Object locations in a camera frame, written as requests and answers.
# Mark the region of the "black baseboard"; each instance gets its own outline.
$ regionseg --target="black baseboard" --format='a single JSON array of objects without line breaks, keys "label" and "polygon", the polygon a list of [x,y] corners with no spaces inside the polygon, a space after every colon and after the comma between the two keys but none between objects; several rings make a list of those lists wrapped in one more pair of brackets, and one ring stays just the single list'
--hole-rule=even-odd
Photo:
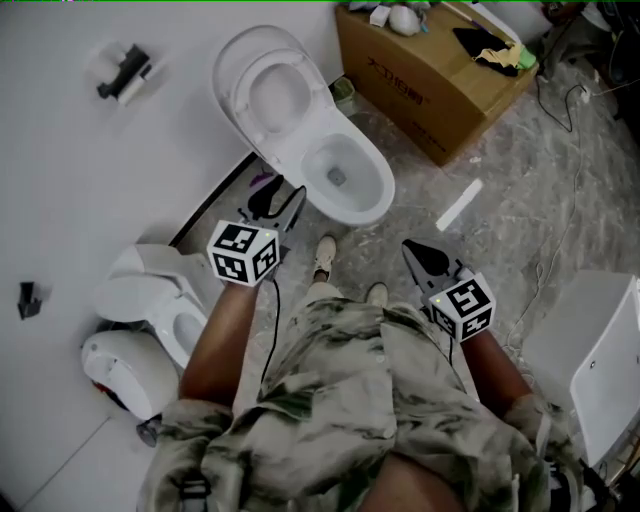
[{"label": "black baseboard", "polygon": [[186,236],[189,230],[194,226],[196,222],[202,217],[202,214],[207,211],[207,209],[213,204],[213,202],[218,199],[222,193],[229,188],[238,176],[240,176],[246,169],[249,167],[251,163],[258,158],[258,155],[255,153],[251,153],[247,158],[245,158],[240,164],[227,176],[222,183],[211,193],[207,199],[205,199],[204,203],[200,205],[200,207],[194,212],[191,218],[186,222],[182,229],[178,231],[178,234],[173,237],[173,240],[169,242],[171,247],[177,246],[182,239]]}]

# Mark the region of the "gray tile floor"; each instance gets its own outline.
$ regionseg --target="gray tile floor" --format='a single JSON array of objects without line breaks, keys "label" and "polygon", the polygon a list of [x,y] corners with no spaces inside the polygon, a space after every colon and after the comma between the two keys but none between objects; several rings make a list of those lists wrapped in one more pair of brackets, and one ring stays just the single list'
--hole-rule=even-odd
[{"label": "gray tile floor", "polygon": [[[541,83],[547,109],[568,123],[565,92],[577,82],[592,92],[602,90],[593,76],[561,65],[553,83]],[[574,131],[566,133],[542,112],[533,84],[476,144],[444,168],[358,98],[358,112],[351,119],[387,158],[396,179],[395,199],[379,223],[359,229],[339,225],[307,203],[292,236],[292,251],[278,271],[282,318],[304,295],[316,243],[327,232],[338,240],[331,281],[353,299],[362,299],[372,283],[384,281],[393,300],[418,305],[419,294],[400,254],[402,240],[435,237],[458,247],[465,261],[485,274],[496,295],[496,337],[514,347],[521,346],[578,269],[640,274],[640,150],[626,125],[613,120],[612,96],[585,103],[574,91]],[[180,251],[204,252],[216,222],[237,219],[236,208],[259,171],[256,162],[232,184],[188,233]],[[484,188],[440,233],[435,221],[475,178]],[[267,284],[260,291],[245,362],[243,379],[251,382],[242,389],[247,400],[255,396],[274,320],[275,293]],[[515,358],[516,352],[510,354]]]}]

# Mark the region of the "white cube with black markers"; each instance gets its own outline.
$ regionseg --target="white cube with black markers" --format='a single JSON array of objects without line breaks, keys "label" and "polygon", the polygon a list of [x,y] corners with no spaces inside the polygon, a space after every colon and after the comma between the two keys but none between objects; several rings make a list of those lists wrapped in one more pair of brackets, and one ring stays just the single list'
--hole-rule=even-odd
[{"label": "white cube with black markers", "polygon": [[480,273],[429,298],[432,320],[455,341],[487,329],[495,316],[496,299]]},{"label": "white cube with black markers", "polygon": [[256,286],[280,263],[278,232],[238,222],[218,222],[207,255],[219,279]]}]

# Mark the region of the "shoe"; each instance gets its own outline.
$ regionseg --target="shoe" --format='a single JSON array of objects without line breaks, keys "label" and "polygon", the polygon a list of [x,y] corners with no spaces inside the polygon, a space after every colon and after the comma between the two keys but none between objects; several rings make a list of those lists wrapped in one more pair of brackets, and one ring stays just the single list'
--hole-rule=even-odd
[{"label": "shoe", "polygon": [[381,282],[375,283],[367,292],[367,298],[364,300],[367,304],[386,308],[389,302],[389,290],[387,285]]},{"label": "shoe", "polygon": [[323,272],[327,276],[327,281],[331,275],[331,264],[336,258],[336,239],[331,235],[325,235],[318,243],[316,249],[316,262],[313,268],[313,275]]}]

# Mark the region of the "cardboard box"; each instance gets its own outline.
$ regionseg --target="cardboard box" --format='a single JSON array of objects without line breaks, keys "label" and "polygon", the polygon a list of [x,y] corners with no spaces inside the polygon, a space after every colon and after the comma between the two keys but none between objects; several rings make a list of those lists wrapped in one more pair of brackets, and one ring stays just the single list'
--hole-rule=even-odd
[{"label": "cardboard box", "polygon": [[[509,40],[470,7],[456,8]],[[344,6],[336,8],[336,21],[345,75],[438,165],[491,126],[537,71],[507,77],[471,60],[453,33],[471,25],[442,5],[427,13],[429,32],[412,37],[369,25],[367,14]]]}]

